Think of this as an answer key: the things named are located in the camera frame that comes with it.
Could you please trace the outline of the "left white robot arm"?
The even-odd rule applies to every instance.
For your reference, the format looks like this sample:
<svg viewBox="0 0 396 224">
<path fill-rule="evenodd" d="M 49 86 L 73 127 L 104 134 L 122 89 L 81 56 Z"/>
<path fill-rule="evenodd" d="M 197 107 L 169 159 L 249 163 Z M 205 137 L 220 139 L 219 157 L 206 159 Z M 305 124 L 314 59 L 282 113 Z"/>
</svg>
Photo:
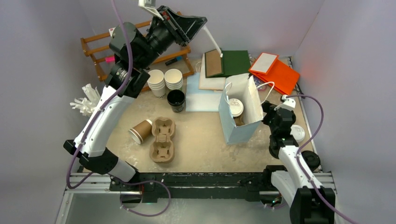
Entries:
<svg viewBox="0 0 396 224">
<path fill-rule="evenodd" d="M 184 47 L 207 23 L 201 16 L 179 15 L 167 6 L 158 8 L 147 34 L 130 22 L 121 21 L 109 43 L 115 56 L 102 95 L 81 133 L 64 143 L 64 149 L 86 169 L 121 180 L 128 191 L 139 186 L 137 169 L 106 146 L 124 111 L 139 96 L 149 79 L 147 69 L 174 43 Z"/>
</svg>

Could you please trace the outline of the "light blue paper bag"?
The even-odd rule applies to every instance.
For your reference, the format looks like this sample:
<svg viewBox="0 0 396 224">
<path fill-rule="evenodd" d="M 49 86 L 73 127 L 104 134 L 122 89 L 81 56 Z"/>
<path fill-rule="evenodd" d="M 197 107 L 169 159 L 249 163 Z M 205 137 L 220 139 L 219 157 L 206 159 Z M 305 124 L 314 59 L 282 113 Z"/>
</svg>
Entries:
<svg viewBox="0 0 396 224">
<path fill-rule="evenodd" d="M 231 98 L 239 99 L 244 105 L 244 111 L 241 114 L 245 123 L 243 126 L 236 126 L 231 115 L 228 104 Z M 252 138 L 264 117 L 262 103 L 253 76 L 245 73 L 226 78 L 226 85 L 218 106 L 226 144 L 246 143 Z"/>
</svg>

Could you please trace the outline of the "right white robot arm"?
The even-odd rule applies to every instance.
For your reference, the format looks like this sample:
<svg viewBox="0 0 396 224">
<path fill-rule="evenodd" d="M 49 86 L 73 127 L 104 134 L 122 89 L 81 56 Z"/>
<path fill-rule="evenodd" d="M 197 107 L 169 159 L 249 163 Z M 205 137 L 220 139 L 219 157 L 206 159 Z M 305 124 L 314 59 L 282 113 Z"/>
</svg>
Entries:
<svg viewBox="0 0 396 224">
<path fill-rule="evenodd" d="M 283 170 L 265 174 L 262 183 L 266 189 L 277 188 L 281 193 L 289 205 L 291 223 L 333 224 L 335 215 L 330 206 L 335 205 L 335 192 L 313 174 L 291 135 L 291 126 L 296 121 L 295 104 L 292 99 L 280 105 L 262 103 L 265 113 L 262 122 L 270 128 L 270 154 L 284 165 Z"/>
</svg>

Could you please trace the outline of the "white plastic cup lid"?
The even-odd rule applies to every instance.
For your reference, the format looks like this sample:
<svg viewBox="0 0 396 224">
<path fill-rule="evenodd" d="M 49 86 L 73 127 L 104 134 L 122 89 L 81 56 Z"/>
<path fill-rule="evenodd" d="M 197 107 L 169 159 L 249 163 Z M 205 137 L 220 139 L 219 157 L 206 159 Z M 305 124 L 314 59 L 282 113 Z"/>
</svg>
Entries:
<svg viewBox="0 0 396 224">
<path fill-rule="evenodd" d="M 243 114 L 244 105 L 239 99 L 231 98 L 231 99 L 229 99 L 228 104 L 229 104 L 231 115 L 234 118 L 239 117 L 241 114 Z"/>
</svg>

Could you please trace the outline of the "single white straw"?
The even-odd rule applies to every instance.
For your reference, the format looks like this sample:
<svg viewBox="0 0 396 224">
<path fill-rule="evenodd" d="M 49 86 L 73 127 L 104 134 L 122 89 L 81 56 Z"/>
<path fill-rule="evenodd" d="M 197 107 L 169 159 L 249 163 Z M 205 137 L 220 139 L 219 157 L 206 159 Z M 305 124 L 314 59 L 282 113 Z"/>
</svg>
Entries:
<svg viewBox="0 0 396 224">
<path fill-rule="evenodd" d="M 207 28 L 206 25 L 203 26 L 203 30 L 205 31 L 206 35 L 209 37 L 209 39 L 211 40 L 211 42 L 213 43 L 215 49 L 217 50 L 217 52 L 219 53 L 220 58 L 223 57 L 223 53 L 221 48 L 219 47 L 219 45 L 217 44 L 217 42 L 215 41 L 214 37 L 212 36 L 211 32 L 209 31 L 209 29 Z"/>
</svg>

